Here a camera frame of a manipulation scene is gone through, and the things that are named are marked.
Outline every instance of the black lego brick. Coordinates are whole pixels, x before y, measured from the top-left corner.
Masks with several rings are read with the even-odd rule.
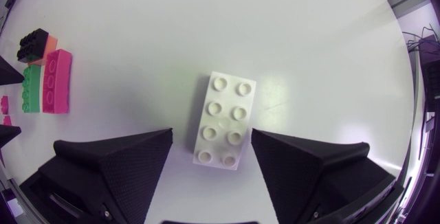
[[[46,48],[49,33],[39,28],[20,40],[20,50],[16,57],[22,63],[32,62],[41,59]]]

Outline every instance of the lego brick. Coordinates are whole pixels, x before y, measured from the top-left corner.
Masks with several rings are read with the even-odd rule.
[[[12,122],[11,122],[11,117],[10,116],[5,116],[3,118],[3,125],[12,126]]]
[[[22,83],[25,78],[0,56],[0,86]]]
[[[69,79],[72,55],[63,49],[47,55],[43,80],[43,112],[69,112]]]
[[[9,102],[8,102],[8,97],[7,96],[1,97],[0,107],[1,107],[2,114],[3,115],[7,115],[8,111],[9,111]]]
[[[249,143],[256,82],[213,72],[206,92],[192,162],[236,170]]]
[[[25,80],[23,81],[23,106],[25,113],[40,112],[40,74],[41,67],[30,65],[25,71]]]
[[[16,57],[22,63],[32,62],[43,58],[49,34],[41,28],[29,33],[20,40],[20,50]]]
[[[48,36],[47,37],[47,42],[46,42],[46,47],[44,49],[44,54],[42,59],[39,60],[35,60],[32,62],[28,62],[27,65],[40,65],[43,66],[46,64],[46,60],[47,60],[47,55],[51,52],[54,52],[56,50],[56,44],[58,43],[58,39],[53,37],[53,36]]]

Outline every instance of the stacked lego bricks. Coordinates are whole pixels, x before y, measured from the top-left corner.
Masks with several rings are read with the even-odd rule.
[[[69,112],[69,79],[72,55],[56,49],[58,40],[48,32],[37,29],[20,40],[17,58],[28,67],[24,71],[23,105],[25,113]],[[43,95],[40,102],[41,67],[44,67]]]

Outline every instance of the black mesh material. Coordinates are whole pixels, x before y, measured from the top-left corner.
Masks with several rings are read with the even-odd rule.
[[[25,78],[0,56],[0,86],[22,83]]]
[[[21,133],[21,128],[0,124],[0,148]]]
[[[167,145],[152,140],[102,160],[102,175],[128,223],[144,223],[171,143]]]
[[[51,223],[142,224],[172,143],[171,129],[96,142],[56,141],[56,156],[21,189]],[[74,208],[60,208],[54,196]]]
[[[365,143],[329,144],[255,129],[252,146],[280,224],[308,215],[324,172],[364,159],[369,152]]]

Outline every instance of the metal frame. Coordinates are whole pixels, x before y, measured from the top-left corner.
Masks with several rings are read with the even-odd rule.
[[[388,0],[388,3],[393,9],[394,15],[400,18],[429,4],[430,0]]]

